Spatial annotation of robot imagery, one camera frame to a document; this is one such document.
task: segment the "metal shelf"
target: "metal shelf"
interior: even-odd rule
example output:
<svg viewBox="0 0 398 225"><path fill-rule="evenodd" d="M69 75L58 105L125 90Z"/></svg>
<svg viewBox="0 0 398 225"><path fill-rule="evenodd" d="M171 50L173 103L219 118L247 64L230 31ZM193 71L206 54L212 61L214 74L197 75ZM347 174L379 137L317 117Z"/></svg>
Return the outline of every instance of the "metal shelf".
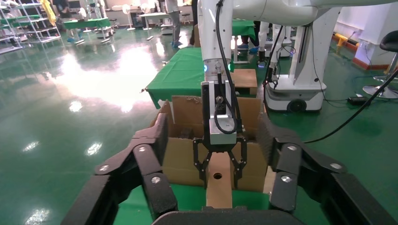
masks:
<svg viewBox="0 0 398 225"><path fill-rule="evenodd" d="M15 36L9 36L9 37L0 37L0 41L6 41L15 38Z"/></svg>
<svg viewBox="0 0 398 225"><path fill-rule="evenodd" d="M47 42L55 41L60 38L61 38L60 36L43 37L43 38L40 38L40 40L31 41L31 43L33 43L33 44L47 43Z"/></svg>
<svg viewBox="0 0 398 225"><path fill-rule="evenodd" d="M36 20L31 20L31 22L34 23L34 22L40 22L40 21L44 21L44 20L48 20L48 18L40 18L40 19L36 19ZM16 23L19 23L21 26L26 26L26 24L27 24L27 25L30 25L29 20L17 21Z"/></svg>
<svg viewBox="0 0 398 225"><path fill-rule="evenodd" d="M2 29L9 29L10 28L10 26L8 26L8 25L2 25L2 26L0 26L0 30L2 30Z"/></svg>
<svg viewBox="0 0 398 225"><path fill-rule="evenodd" d="M36 18L32 18L32 17L28 17L28 18L24 18L24 19L20 19L17 20L14 24L15 26L31 26L32 30L24 30L25 34L30 34L28 35L28 39L33 38L29 43L32 44L43 44L43 43L47 43L47 42L51 42L57 39L61 38L61 34L59 32L59 30L57 29L56 26L51 26L48 25L47 23L43 22L48 20L48 15L45 18L41 17L41 13L39 11L39 8L42 6L41 3L38 3L38 0L30 0L30 3L26 3L26 4L22 4L22 0L17 0L18 3L20 4L18 6L18 9L21 9L21 11L23 11L26 15L28 14L26 12L26 9L33 9L36 10L37 12L37 16ZM49 36L49 37L42 37L42 32L48 32L49 30L56 30L57 31L57 35L58 36Z"/></svg>
<svg viewBox="0 0 398 225"><path fill-rule="evenodd" d="M21 49L21 48L23 48L23 47L14 47L13 46L13 47L8 47L8 48L0 48L0 54L16 51L16 50Z"/></svg>
<svg viewBox="0 0 398 225"><path fill-rule="evenodd" d="M56 27L49 27L49 28L44 28L44 29L36 29L37 32L44 32L44 31L48 31L48 30L55 30L57 29ZM34 30L30 30L28 32L26 32L28 34L34 34L36 33Z"/></svg>
<svg viewBox="0 0 398 225"><path fill-rule="evenodd" d="M36 7L40 7L41 3L27 3L27 4L21 4L19 6L17 6L17 9L22 9L22 8L36 8Z"/></svg>

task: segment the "wooden block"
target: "wooden block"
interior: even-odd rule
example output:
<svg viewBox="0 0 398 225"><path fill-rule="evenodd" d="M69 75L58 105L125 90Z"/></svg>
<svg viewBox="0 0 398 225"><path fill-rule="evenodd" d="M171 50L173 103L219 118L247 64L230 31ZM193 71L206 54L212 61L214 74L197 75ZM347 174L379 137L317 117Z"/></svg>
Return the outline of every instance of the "wooden block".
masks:
<svg viewBox="0 0 398 225"><path fill-rule="evenodd" d="M207 174L206 206L232 208L230 157L227 152L212 154Z"/></svg>
<svg viewBox="0 0 398 225"><path fill-rule="evenodd" d="M236 88L247 88L250 95L257 94L257 77L255 69L235 69L231 73Z"/></svg>

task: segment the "green tablecloth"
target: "green tablecloth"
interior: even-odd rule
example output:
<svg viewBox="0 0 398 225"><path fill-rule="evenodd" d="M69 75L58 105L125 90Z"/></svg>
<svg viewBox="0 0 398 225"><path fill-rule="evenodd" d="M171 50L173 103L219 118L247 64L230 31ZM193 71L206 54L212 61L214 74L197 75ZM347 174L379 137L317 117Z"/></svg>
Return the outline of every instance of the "green tablecloth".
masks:
<svg viewBox="0 0 398 225"><path fill-rule="evenodd" d="M146 87L156 108L158 101L173 95L200 96L204 81L204 66L200 48L179 50Z"/></svg>
<svg viewBox="0 0 398 225"><path fill-rule="evenodd" d="M232 21L232 35L247 35L256 38L254 33L254 22L250 20L234 19Z"/></svg>
<svg viewBox="0 0 398 225"><path fill-rule="evenodd" d="M66 29L86 28L86 27L110 27L111 23L108 18L90 19L83 22L68 21L64 23Z"/></svg>

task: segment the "table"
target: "table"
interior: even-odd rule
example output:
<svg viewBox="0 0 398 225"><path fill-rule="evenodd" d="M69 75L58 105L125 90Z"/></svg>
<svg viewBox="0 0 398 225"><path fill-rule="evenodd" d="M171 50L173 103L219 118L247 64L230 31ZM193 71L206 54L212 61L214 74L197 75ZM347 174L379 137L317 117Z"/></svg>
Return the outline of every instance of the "table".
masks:
<svg viewBox="0 0 398 225"><path fill-rule="evenodd" d="M256 38L256 35L254 32L254 22L250 21L250 20L234 19L232 21L232 35L234 36L234 40L235 40L234 63L235 64L249 63L249 61L238 61L237 60L237 40L238 40L238 35L247 35L252 38Z"/></svg>
<svg viewBox="0 0 398 225"><path fill-rule="evenodd" d="M106 28L111 26L111 22L109 21L108 18L101 18L101 19L89 19L87 21L72 20L64 22L64 25L65 28L68 30L78 29L78 28L81 29L86 27ZM102 36L104 37L104 40L101 42L102 43L108 42L110 39L105 36L104 29L101 29L101 32Z"/></svg>
<svg viewBox="0 0 398 225"><path fill-rule="evenodd" d="M145 13L145 14L139 15L139 17L145 18L146 28L144 28L143 30L151 30L152 29L149 27L148 18L153 19L153 20L170 18L170 16L167 13Z"/></svg>
<svg viewBox="0 0 398 225"><path fill-rule="evenodd" d="M156 108L158 101L173 95L201 96L200 83L204 81L201 48L179 50L146 87Z"/></svg>

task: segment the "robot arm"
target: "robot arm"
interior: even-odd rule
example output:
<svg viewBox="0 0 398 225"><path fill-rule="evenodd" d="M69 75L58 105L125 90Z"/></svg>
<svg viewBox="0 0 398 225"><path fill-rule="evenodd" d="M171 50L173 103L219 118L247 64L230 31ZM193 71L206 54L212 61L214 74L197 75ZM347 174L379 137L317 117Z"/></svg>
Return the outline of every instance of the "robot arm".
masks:
<svg viewBox="0 0 398 225"><path fill-rule="evenodd" d="M207 139L211 140L211 145L236 143L237 134L231 128L236 128L234 112L236 109L239 114L239 110L227 68L231 59L232 18L283 26L304 26L317 19L325 12L324 9L327 11L331 7L378 5L395 1L397 0L199 0L199 36L205 65L205 82L202 83L202 99L206 99L203 104L205 138L208 132ZM216 12L219 6L220 27L217 29ZM275 62L276 55L271 57Z"/></svg>

